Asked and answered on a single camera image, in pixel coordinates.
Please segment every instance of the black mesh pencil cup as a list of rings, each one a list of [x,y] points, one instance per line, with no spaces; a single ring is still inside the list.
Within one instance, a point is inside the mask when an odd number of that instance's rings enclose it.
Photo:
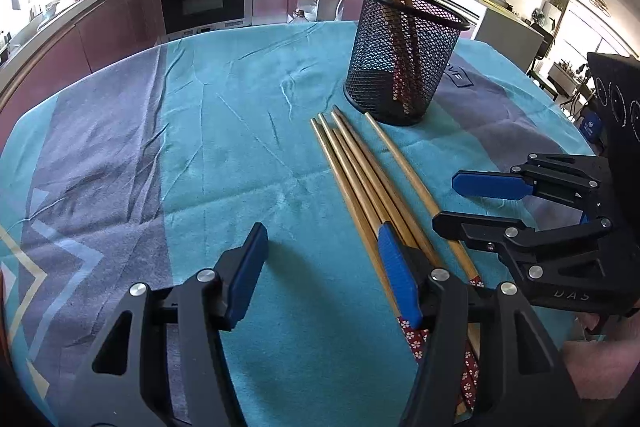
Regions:
[[[460,32],[469,27],[434,0],[413,0],[413,7],[363,0],[344,83],[347,100],[382,123],[418,123]]]

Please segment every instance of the metal screw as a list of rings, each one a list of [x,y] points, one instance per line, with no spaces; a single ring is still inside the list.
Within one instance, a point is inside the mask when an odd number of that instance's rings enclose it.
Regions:
[[[129,293],[134,297],[138,297],[146,292],[146,285],[142,282],[136,282],[131,288],[129,288]]]
[[[531,268],[529,268],[529,277],[532,279],[540,279],[542,277],[542,266],[538,266],[534,264]]]
[[[503,282],[500,284],[500,291],[505,295],[516,295],[518,287],[512,282]]]
[[[205,268],[204,270],[200,270],[196,275],[196,279],[200,282],[209,282],[216,278],[216,273],[210,269]]]
[[[444,268],[436,268],[431,272],[431,278],[434,281],[446,281],[449,278],[449,272]]]

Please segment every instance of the teal tablecloth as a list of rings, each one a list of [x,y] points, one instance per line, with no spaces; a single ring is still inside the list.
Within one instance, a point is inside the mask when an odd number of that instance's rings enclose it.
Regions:
[[[223,337],[249,425],[397,424],[416,365],[311,117],[334,103],[348,115],[462,272],[344,99],[355,29],[276,25],[172,42],[92,74],[16,124],[0,158],[0,267],[15,367],[51,419],[130,284],[180,283],[261,221],[270,258],[245,320]],[[458,169],[507,170],[533,151],[590,153],[547,95],[486,44],[460,41],[424,121],[386,130],[444,209],[541,227],[577,220],[551,204],[469,201],[450,188]],[[508,279],[493,255],[471,256],[488,285]],[[542,315],[560,343],[572,316]]]

